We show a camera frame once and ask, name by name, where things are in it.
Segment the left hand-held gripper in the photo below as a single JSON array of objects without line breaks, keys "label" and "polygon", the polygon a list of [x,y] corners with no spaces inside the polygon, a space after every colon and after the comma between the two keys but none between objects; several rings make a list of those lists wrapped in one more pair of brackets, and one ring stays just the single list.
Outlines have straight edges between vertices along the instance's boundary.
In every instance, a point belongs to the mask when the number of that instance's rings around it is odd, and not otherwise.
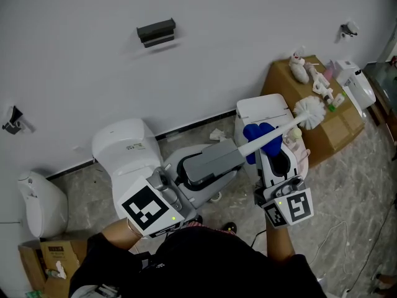
[{"label": "left hand-held gripper", "polygon": [[139,175],[120,196],[117,209],[145,238],[156,238],[174,232],[197,218],[197,210],[214,199],[236,177],[242,166],[198,183],[185,176],[185,195],[175,185],[177,165],[181,159],[200,153],[204,144],[184,147],[173,152],[165,161],[164,169],[154,169],[151,176]]}]

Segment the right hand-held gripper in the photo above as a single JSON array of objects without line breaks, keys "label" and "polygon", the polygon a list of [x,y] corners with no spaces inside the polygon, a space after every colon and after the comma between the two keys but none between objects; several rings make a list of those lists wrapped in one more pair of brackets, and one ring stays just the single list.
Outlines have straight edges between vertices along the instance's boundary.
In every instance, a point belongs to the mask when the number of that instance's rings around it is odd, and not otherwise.
[{"label": "right hand-held gripper", "polygon": [[298,174],[294,153],[283,147],[277,156],[255,152],[256,165],[263,185],[254,191],[254,202],[264,210],[274,228],[300,223],[314,215],[310,188]]}]

